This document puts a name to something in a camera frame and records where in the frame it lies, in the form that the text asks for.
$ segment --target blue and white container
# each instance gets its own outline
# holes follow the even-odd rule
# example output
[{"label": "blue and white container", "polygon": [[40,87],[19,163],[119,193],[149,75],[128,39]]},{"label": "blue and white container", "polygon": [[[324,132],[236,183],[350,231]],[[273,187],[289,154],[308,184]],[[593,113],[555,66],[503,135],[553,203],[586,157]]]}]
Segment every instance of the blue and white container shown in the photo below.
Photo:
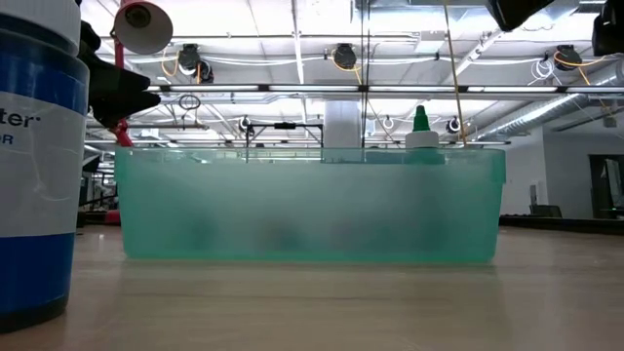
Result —
[{"label": "blue and white container", "polygon": [[0,0],[0,332],[67,303],[89,70],[74,0]]}]

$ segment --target wooden table surface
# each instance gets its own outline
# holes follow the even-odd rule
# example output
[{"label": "wooden table surface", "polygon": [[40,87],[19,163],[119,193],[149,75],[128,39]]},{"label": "wooden table surface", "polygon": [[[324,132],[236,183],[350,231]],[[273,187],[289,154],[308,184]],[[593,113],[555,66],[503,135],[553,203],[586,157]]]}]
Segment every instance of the wooden table surface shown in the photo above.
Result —
[{"label": "wooden table surface", "polygon": [[492,265],[130,261],[76,240],[67,312],[0,350],[624,350],[624,237],[501,229]]}]

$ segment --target wall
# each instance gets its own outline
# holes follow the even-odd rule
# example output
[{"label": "wall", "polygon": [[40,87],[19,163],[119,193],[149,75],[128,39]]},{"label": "wall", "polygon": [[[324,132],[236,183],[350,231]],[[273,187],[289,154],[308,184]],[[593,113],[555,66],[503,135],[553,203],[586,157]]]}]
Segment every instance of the wall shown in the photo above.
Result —
[{"label": "wall", "polygon": [[589,155],[624,155],[624,139],[594,135],[544,135],[548,198],[566,218],[593,218]]},{"label": "wall", "polygon": [[507,158],[507,183],[503,187],[500,209],[502,215],[530,214],[530,187],[537,186],[537,203],[548,204],[546,163],[542,129],[529,136],[511,138],[512,144],[502,148]]}]

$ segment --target green bottle cap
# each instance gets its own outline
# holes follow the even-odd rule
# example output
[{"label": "green bottle cap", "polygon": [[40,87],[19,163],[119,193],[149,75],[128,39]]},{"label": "green bottle cap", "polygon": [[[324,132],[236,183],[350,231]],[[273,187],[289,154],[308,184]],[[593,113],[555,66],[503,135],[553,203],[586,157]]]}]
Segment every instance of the green bottle cap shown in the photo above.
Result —
[{"label": "green bottle cap", "polygon": [[416,115],[413,117],[412,132],[428,132],[428,131],[431,131],[431,129],[429,128],[429,117],[427,117],[425,106],[420,105],[416,107]]}]

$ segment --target green plastic container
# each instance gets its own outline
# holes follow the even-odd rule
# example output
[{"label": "green plastic container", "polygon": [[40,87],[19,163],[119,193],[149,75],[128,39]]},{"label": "green plastic container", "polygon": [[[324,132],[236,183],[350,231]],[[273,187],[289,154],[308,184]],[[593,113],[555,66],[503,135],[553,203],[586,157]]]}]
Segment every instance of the green plastic container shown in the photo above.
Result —
[{"label": "green plastic container", "polygon": [[463,149],[116,151],[131,258],[487,262],[505,155]]}]

